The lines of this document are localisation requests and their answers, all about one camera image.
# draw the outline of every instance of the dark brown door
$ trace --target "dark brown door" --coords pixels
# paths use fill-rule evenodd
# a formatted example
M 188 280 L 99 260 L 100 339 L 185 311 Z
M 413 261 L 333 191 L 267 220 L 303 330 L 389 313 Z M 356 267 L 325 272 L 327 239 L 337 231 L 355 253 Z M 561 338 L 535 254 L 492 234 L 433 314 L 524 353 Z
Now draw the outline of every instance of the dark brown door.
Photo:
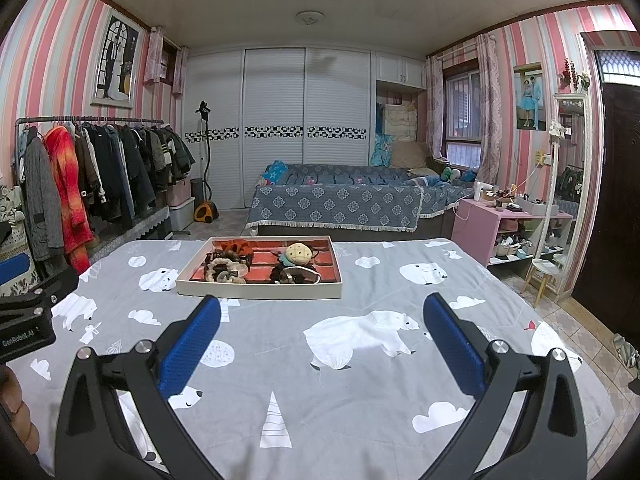
M 600 200 L 574 298 L 640 348 L 640 88 L 603 84 Z

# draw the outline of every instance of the white wardrobe door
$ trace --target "white wardrobe door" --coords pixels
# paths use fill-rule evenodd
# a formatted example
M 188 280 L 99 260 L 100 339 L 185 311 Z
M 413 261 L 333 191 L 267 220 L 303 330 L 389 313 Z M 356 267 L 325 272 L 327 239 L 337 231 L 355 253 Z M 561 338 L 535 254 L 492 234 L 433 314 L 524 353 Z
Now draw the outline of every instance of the white wardrobe door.
M 367 165 L 370 67 L 369 53 L 306 50 L 305 164 Z
M 274 160 L 302 163 L 305 49 L 247 50 L 242 104 L 244 204 Z
M 212 200 L 220 209 L 243 208 L 240 161 L 240 102 L 242 91 L 242 50 L 189 58 L 184 92 L 183 131 L 192 154 L 198 159 L 197 176 L 207 165 L 207 142 L 211 164 L 207 181 Z M 210 108 L 209 139 L 204 139 L 204 123 L 195 111 L 200 102 Z

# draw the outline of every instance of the screw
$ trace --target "screw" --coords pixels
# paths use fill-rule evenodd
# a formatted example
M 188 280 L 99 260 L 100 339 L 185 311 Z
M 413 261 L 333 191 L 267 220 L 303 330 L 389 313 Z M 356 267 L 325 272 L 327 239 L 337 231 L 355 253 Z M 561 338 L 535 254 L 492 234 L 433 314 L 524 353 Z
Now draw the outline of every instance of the screw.
M 78 350 L 76 355 L 78 356 L 78 359 L 82 359 L 82 361 L 84 361 L 91 357 L 91 349 L 88 346 L 82 347 Z
M 559 348 L 554 348 L 551 351 L 551 355 L 553 356 L 553 358 L 556 361 L 564 361 L 566 359 L 566 354 L 564 353 L 563 350 L 559 349 Z
M 491 348 L 493 348 L 497 354 L 506 354 L 509 351 L 509 345 L 500 339 L 491 343 Z
M 149 339 L 143 339 L 142 341 L 138 341 L 136 343 L 136 352 L 138 352 L 139 354 L 147 354 L 151 352 L 153 345 L 154 344 L 151 341 L 149 341 Z

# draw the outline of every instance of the ceiling light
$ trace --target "ceiling light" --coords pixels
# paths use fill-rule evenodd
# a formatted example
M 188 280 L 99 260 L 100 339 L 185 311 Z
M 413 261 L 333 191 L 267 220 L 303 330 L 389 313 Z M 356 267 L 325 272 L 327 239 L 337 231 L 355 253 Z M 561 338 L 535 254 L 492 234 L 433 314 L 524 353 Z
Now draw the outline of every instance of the ceiling light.
M 317 25 L 324 20 L 324 14 L 316 10 L 305 10 L 296 14 L 296 21 L 301 25 Z

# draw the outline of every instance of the gray coat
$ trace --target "gray coat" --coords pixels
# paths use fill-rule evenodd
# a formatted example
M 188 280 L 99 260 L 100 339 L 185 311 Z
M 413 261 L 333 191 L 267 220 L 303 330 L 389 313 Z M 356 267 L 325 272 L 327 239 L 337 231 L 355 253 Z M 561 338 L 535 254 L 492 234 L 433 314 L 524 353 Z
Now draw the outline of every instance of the gray coat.
M 64 254 L 60 196 L 36 128 L 29 130 L 24 152 L 25 216 L 33 259 L 47 260 Z

